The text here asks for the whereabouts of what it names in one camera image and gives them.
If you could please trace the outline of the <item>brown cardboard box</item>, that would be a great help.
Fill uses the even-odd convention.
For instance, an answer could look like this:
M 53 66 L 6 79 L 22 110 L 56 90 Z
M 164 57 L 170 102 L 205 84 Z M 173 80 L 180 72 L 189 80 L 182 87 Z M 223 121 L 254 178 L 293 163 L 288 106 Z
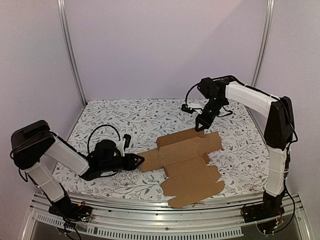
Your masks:
M 190 128 L 158 137 L 156 148 L 141 152 L 146 173 L 164 169 L 167 176 L 161 183 L 164 196 L 172 208 L 183 208 L 209 197 L 225 188 L 218 167 L 210 165 L 209 154 L 221 150 L 222 141 L 217 131 L 196 132 Z

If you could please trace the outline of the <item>floral patterned table mat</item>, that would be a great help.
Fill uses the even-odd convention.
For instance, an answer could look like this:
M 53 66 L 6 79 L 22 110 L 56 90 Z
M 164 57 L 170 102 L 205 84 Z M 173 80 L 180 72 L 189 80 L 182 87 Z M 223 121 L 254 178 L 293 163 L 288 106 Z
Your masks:
M 68 140 L 80 153 L 93 151 L 101 140 L 117 142 L 129 134 L 127 152 L 145 156 L 144 164 L 133 171 L 86 181 L 68 167 L 57 163 L 55 179 L 71 193 L 96 197 L 166 201 L 161 183 L 167 180 L 160 167 L 146 171 L 155 161 L 168 163 L 168 157 L 184 154 L 184 143 L 159 143 L 162 136 L 192 129 L 196 114 L 183 112 L 181 99 L 92 100 L 84 108 Z M 269 152 L 247 108 L 231 101 L 221 111 L 207 134 L 218 132 L 222 148 L 208 154 L 209 164 L 216 166 L 225 186 L 220 198 L 261 193 L 267 185 Z

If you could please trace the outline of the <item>right robot arm white sleeve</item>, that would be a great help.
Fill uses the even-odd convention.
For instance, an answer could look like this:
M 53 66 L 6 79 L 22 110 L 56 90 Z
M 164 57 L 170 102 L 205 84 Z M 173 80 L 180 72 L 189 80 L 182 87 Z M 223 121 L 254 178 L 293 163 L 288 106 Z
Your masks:
M 272 197 L 282 194 L 289 171 L 290 146 L 298 140 L 291 99 L 263 92 L 232 75 L 206 77 L 196 87 L 208 101 L 221 100 L 223 107 L 234 101 L 266 118 L 263 136 L 269 151 L 269 173 L 265 192 Z

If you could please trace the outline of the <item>robot arm white sleeve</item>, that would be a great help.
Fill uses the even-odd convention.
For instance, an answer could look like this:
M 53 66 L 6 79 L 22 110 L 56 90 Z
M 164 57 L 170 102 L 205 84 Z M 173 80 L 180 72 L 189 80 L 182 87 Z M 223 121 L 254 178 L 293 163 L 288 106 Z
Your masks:
M 85 181 L 100 178 L 108 171 L 106 167 L 99 166 L 93 160 L 92 152 L 87 156 L 81 154 L 57 133 L 51 131 L 45 120 L 36 121 L 14 131 L 10 142 L 12 150 L 9 156 L 14 164 L 54 203 L 64 198 L 65 192 L 44 160 L 53 160 L 64 165 Z
M 290 146 L 298 140 L 291 99 L 263 92 L 232 75 L 206 77 L 196 87 L 208 101 L 221 100 L 223 107 L 234 101 L 266 118 L 263 136 L 269 151 L 269 173 L 265 192 L 272 197 L 282 194 L 289 171 Z

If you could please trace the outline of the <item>left robot arm white sleeve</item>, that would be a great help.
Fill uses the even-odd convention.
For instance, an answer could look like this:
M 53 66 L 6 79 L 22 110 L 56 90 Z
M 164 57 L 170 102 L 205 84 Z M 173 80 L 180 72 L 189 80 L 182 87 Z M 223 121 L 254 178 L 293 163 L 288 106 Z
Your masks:
M 51 131 L 45 120 L 36 121 L 14 131 L 10 142 L 12 150 L 9 156 L 14 164 L 54 203 L 64 198 L 65 192 L 44 160 L 53 160 L 64 165 L 85 181 L 100 178 L 108 171 L 106 167 L 99 166 L 93 160 L 92 152 L 87 156 L 81 154 L 57 133 Z

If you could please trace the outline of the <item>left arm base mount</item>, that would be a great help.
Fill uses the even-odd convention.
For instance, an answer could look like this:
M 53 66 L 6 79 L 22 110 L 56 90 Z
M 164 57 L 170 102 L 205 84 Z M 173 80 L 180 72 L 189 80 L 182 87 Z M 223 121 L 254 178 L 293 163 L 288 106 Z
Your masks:
M 73 203 L 68 197 L 63 197 L 57 202 L 51 201 L 48 212 L 74 222 L 87 222 L 92 216 L 93 208 L 85 202 Z

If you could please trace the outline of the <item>aluminium front rail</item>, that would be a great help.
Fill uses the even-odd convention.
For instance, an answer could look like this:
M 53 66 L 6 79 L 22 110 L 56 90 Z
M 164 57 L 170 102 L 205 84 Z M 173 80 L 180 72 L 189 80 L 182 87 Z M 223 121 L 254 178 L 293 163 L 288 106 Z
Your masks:
M 298 194 L 283 198 L 278 228 L 267 233 L 273 218 L 245 222 L 243 207 L 261 202 L 260 193 L 209 198 L 183 208 L 165 201 L 93 197 L 72 194 L 74 202 L 92 207 L 88 222 L 65 225 L 49 213 L 49 202 L 35 193 L 22 232 L 24 240 L 312 240 L 310 224 Z

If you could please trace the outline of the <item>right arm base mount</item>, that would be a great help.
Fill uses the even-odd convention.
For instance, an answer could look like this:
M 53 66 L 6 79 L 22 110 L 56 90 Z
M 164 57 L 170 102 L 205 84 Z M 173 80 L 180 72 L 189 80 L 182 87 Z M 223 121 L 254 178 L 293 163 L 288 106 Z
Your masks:
M 269 200 L 259 204 L 245 204 L 240 210 L 240 214 L 245 223 L 273 218 L 283 215 L 284 213 L 285 209 L 282 203 L 276 203 Z

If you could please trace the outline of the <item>right aluminium frame post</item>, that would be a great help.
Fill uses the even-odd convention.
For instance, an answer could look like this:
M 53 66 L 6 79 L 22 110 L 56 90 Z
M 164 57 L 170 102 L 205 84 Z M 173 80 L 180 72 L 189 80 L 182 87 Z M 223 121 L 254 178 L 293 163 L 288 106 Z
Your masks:
M 272 27 L 274 9 L 275 9 L 275 0 L 267 0 L 262 38 L 261 38 L 259 52 L 258 52 L 258 56 L 257 56 L 256 64 L 254 67 L 251 84 L 250 84 L 254 88 L 258 86 L 259 77 L 260 77 L 264 59 L 266 56 L 270 31 Z

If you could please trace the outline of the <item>aluminium frame post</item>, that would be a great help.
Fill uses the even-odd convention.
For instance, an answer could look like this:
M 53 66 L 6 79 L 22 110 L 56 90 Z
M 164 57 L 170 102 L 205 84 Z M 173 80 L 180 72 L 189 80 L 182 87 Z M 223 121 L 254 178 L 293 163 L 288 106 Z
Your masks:
M 73 80 L 75 83 L 75 87 L 76 87 L 80 102 L 82 106 L 85 107 L 88 104 L 88 101 L 85 96 L 84 87 L 81 82 L 77 61 L 74 54 L 74 49 L 73 49 L 72 39 L 71 39 L 71 34 L 69 29 L 69 23 L 68 23 L 68 17 L 67 17 L 67 11 L 66 11 L 66 3 L 64 0 L 57 0 L 57 9 L 58 9 L 62 36 L 65 43 L 66 54 L 69 61 L 71 73 L 73 76 Z
M 260 77 L 264 59 L 266 56 L 270 31 L 272 27 L 274 9 L 275 9 L 275 0 L 267 0 L 262 38 L 261 38 L 259 52 L 258 52 L 258 56 L 257 56 L 256 64 L 254 67 L 251 84 L 250 84 L 254 88 L 258 86 L 259 77 Z

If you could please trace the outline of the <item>left aluminium frame post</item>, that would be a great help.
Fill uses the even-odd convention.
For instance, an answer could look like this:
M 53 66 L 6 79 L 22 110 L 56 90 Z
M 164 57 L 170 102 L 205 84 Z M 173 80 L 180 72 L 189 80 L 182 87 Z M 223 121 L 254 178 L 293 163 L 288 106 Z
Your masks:
M 65 43 L 66 54 L 69 61 L 71 73 L 73 76 L 73 80 L 75 83 L 75 87 L 76 87 L 80 102 L 82 106 L 85 107 L 88 104 L 88 101 L 85 96 L 84 87 L 81 82 L 77 61 L 74 54 L 74 49 L 73 49 L 72 39 L 71 39 L 71 34 L 69 29 L 69 23 L 68 23 L 68 17 L 67 17 L 67 11 L 66 11 L 66 3 L 64 0 L 57 0 L 57 9 L 58 9 L 62 36 Z

